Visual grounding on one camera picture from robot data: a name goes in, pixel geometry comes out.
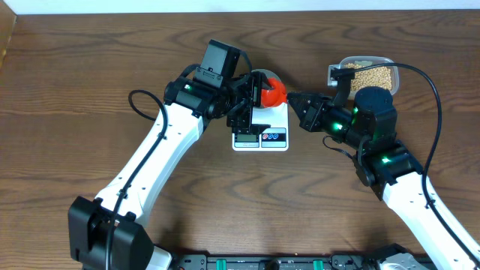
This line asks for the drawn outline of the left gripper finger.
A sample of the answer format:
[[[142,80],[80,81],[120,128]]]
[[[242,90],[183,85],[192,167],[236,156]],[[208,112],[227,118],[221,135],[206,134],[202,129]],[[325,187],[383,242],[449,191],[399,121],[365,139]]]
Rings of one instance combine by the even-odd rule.
[[[255,135],[258,136],[263,133],[267,128],[270,128],[269,124],[254,124],[253,113],[245,112],[241,115],[234,115],[232,117],[232,132],[235,135]]]
[[[253,71],[253,106],[261,107],[262,90],[269,89],[269,81],[266,74],[262,71]]]

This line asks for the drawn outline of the orange measuring scoop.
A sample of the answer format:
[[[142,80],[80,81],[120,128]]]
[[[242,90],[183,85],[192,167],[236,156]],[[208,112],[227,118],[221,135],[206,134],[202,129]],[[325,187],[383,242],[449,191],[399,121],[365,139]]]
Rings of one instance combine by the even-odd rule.
[[[287,103],[287,91],[285,85],[274,77],[268,78],[270,90],[262,89],[261,105],[265,108],[278,107]]]

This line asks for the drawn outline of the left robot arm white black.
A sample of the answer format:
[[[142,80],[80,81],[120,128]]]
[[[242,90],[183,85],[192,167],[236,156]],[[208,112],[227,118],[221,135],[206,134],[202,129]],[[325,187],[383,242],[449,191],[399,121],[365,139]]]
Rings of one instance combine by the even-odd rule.
[[[210,40],[199,64],[188,65],[153,100],[159,113],[121,172],[93,200],[77,197],[70,206],[70,255],[84,269],[168,269],[173,255],[156,246],[145,228],[160,192],[185,152],[213,119],[227,118],[235,132],[259,134],[253,124],[267,74],[252,67],[236,75],[246,52]]]

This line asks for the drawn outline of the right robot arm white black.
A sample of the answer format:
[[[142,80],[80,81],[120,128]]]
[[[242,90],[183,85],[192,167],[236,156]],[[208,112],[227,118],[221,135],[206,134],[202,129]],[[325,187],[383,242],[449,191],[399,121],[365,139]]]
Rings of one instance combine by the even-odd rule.
[[[362,184],[410,229],[438,269],[478,269],[479,244],[449,211],[422,166],[397,138],[389,91],[360,90],[352,110],[322,94],[289,93],[289,105],[309,132],[324,132],[353,149]]]

